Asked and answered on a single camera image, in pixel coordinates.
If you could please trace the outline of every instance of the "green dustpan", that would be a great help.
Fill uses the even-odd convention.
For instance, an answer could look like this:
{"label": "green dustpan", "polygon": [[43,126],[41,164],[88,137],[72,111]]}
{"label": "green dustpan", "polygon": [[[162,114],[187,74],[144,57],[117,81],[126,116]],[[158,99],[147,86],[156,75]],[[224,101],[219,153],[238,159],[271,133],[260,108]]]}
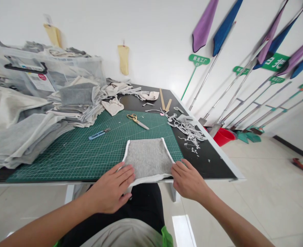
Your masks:
{"label": "green dustpan", "polygon": [[251,142],[261,142],[260,136],[256,135],[255,133],[252,132],[247,132],[246,138],[248,138]]}
{"label": "green dustpan", "polygon": [[247,136],[246,136],[247,133],[243,133],[241,131],[237,131],[236,134],[237,134],[237,138],[239,140],[241,140],[241,141],[249,144],[249,141],[248,141]]}

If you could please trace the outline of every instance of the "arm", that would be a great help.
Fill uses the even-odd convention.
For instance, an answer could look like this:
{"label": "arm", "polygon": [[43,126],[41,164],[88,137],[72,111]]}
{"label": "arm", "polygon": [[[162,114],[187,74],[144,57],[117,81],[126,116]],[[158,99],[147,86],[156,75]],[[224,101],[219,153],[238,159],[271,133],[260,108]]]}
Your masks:
{"label": "arm", "polygon": [[74,226],[95,213],[114,213],[132,196],[125,193],[134,180],[131,165],[121,162],[106,172],[76,200],[34,220],[0,243],[4,246],[54,246]]}
{"label": "arm", "polygon": [[207,186],[198,171],[185,159],[172,166],[173,186],[179,194],[199,202],[226,231],[235,246],[274,247],[246,219],[232,210]]}

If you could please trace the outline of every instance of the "wooden stick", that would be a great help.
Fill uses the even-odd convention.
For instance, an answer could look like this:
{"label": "wooden stick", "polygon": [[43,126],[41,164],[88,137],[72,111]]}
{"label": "wooden stick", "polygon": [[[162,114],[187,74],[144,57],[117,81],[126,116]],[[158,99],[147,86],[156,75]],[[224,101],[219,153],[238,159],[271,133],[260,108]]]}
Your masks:
{"label": "wooden stick", "polygon": [[170,110],[171,102],[172,102],[172,99],[169,100],[168,105],[166,106],[165,111],[169,111]]}
{"label": "wooden stick", "polygon": [[163,99],[162,89],[159,89],[159,94],[161,95],[161,101],[162,101],[162,110],[165,110],[165,104],[164,104],[164,99]]}

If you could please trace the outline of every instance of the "clear plastic bin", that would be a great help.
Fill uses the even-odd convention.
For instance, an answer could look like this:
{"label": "clear plastic bin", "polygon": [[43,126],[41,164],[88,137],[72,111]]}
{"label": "clear plastic bin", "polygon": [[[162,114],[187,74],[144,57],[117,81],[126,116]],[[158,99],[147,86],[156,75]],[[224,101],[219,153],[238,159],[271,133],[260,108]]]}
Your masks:
{"label": "clear plastic bin", "polygon": [[[47,73],[27,73],[4,67],[10,63],[13,67],[39,71],[44,69],[44,63]],[[0,71],[9,78],[9,87],[41,98],[47,98],[52,92],[69,85],[77,76],[96,81],[101,87],[106,85],[101,57],[62,58],[0,46]]]}

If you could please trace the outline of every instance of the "gold scissors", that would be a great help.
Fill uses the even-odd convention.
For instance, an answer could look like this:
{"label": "gold scissors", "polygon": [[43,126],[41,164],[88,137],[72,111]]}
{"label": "gold scissors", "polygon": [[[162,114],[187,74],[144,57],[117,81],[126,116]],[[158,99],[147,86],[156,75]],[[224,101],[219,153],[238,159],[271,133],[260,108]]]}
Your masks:
{"label": "gold scissors", "polygon": [[141,127],[145,128],[145,129],[147,129],[147,130],[149,130],[149,128],[148,128],[146,125],[144,125],[142,122],[140,122],[140,121],[138,120],[138,117],[137,117],[136,114],[126,115],[126,116],[127,116],[129,119],[132,119],[136,124],[138,124],[138,125],[140,125]]}

